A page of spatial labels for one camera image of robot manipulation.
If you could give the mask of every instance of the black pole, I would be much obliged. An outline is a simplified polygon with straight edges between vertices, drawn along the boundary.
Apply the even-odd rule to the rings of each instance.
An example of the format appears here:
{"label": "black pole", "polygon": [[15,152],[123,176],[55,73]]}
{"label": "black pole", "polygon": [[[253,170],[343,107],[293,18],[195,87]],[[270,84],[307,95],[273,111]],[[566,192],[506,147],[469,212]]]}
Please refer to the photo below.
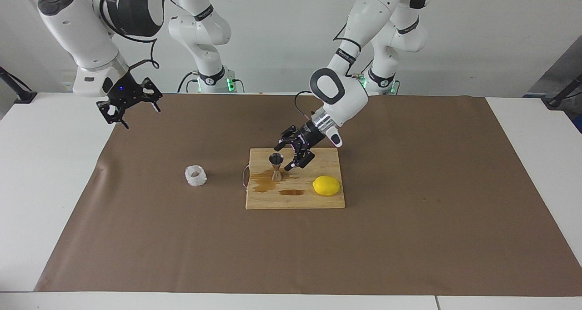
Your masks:
{"label": "black pole", "polygon": [[12,77],[10,77],[10,74],[8,74],[8,71],[4,70],[4,68],[2,68],[1,66],[0,66],[0,78],[2,78],[2,80],[4,80],[4,82],[6,82],[6,84],[8,84],[8,86],[10,86],[10,88],[18,95],[18,99],[16,99],[14,103],[28,104],[32,102],[35,96],[37,95],[37,92],[29,92],[27,90],[24,90],[20,85],[14,82]]}
{"label": "black pole", "polygon": [[563,89],[560,93],[550,99],[544,99],[544,103],[551,108],[557,108],[561,105],[562,101],[570,95],[570,93],[574,92],[576,88],[582,85],[582,74],[578,76],[575,80],[572,80],[572,83],[568,84],[565,89]]}

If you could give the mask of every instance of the brown table cover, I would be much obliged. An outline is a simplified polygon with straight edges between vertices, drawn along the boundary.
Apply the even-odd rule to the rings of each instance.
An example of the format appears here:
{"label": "brown table cover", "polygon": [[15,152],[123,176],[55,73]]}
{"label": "brown table cover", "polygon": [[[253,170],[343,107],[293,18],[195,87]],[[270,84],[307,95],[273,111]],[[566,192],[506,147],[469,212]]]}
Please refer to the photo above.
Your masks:
{"label": "brown table cover", "polygon": [[[338,210],[245,210],[249,149],[304,122],[292,96],[160,106],[115,127],[36,291],[582,295],[582,269],[485,99],[372,97],[341,129]],[[186,183],[193,164],[206,185]]]}

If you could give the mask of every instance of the lemon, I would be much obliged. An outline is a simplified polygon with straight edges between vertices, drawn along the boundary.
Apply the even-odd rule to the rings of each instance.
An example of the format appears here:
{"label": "lemon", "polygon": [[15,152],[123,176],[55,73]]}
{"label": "lemon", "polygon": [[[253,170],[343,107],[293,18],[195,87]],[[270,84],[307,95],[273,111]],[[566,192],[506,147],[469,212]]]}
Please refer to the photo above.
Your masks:
{"label": "lemon", "polygon": [[320,176],[313,181],[313,189],[323,196],[331,196],[339,192],[339,181],[333,177]]}

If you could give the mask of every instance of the cutting board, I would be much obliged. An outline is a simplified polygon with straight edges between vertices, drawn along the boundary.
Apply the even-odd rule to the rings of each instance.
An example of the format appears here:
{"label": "cutting board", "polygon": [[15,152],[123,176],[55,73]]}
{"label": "cutting board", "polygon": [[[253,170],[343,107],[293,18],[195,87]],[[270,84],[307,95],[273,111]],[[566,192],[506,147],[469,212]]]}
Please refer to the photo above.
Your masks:
{"label": "cutting board", "polygon": [[[281,165],[282,180],[271,180],[273,167],[269,156],[273,149],[251,149],[249,158],[249,184],[247,210],[251,209],[343,209],[343,183],[337,148],[314,148],[316,157],[304,169],[285,171],[283,167],[293,159],[293,150],[284,148]],[[340,190],[332,196],[322,196],[313,190],[313,181],[322,175],[331,176],[340,183]]]}

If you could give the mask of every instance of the white table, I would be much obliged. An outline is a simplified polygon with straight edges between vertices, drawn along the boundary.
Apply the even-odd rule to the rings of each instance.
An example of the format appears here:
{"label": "white table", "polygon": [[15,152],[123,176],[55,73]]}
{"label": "white table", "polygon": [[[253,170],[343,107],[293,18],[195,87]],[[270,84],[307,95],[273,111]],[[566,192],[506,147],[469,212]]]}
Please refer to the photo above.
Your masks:
{"label": "white table", "polygon": [[[32,293],[113,126],[95,99],[42,93],[0,121],[0,309],[582,309],[578,298]],[[536,99],[488,99],[582,264],[582,135]]]}

